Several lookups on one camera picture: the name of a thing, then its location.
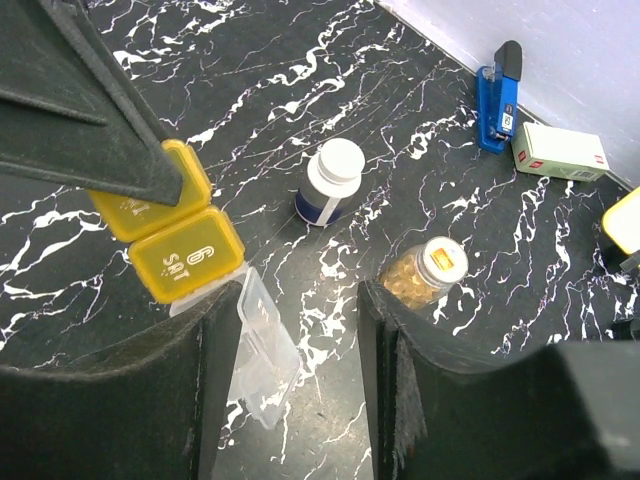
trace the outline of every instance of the white wall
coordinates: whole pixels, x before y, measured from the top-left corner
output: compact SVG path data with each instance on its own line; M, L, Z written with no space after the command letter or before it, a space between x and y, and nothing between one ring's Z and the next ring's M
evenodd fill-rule
M614 173L640 185L640 0L381 3L474 71L505 40L520 42L520 103L600 135Z

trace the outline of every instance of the glass bottle with white cap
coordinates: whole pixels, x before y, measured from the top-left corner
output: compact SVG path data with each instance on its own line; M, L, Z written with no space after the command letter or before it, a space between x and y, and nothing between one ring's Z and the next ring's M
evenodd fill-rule
M409 249L379 281L407 307L418 310L447 295L468 270L462 246L447 237L434 237Z
M296 194L296 210L303 220L324 227L340 218L360 188L364 164L362 150L352 141L327 141L309 160Z

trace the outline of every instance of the green and white box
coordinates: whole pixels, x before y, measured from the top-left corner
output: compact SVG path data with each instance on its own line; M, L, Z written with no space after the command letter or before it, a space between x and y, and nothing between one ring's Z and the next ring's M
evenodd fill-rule
M511 148L521 172L592 182L609 171L598 135L525 122Z

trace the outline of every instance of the yellow lid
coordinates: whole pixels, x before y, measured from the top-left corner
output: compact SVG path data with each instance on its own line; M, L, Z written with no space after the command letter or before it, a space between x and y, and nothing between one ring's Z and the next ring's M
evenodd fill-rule
M209 205L213 187L193 148L179 140L166 140L162 146L184 177L175 207L89 190L96 209L121 242L146 237Z
M209 207L133 243L129 257L151 295L171 303L238 268L244 245L229 217Z
M602 226L627 255L640 250L640 187L605 212Z

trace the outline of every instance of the black marble surface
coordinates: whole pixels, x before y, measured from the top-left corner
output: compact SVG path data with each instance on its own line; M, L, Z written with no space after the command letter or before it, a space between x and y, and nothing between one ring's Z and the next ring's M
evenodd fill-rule
M228 406L219 478L372 478L356 285L432 236L462 242L470 274L427 321L496 355L606 340L640 310L638 280L600 258L600 218L622 189L516 175L509 157L480 152L473 76L380 7L89 5L158 116L198 151L303 358L275 431ZM336 136L365 152L363 186L337 224L312 228L293 194ZM0 192L0 362L64 364L166 318L83 191L0 177Z

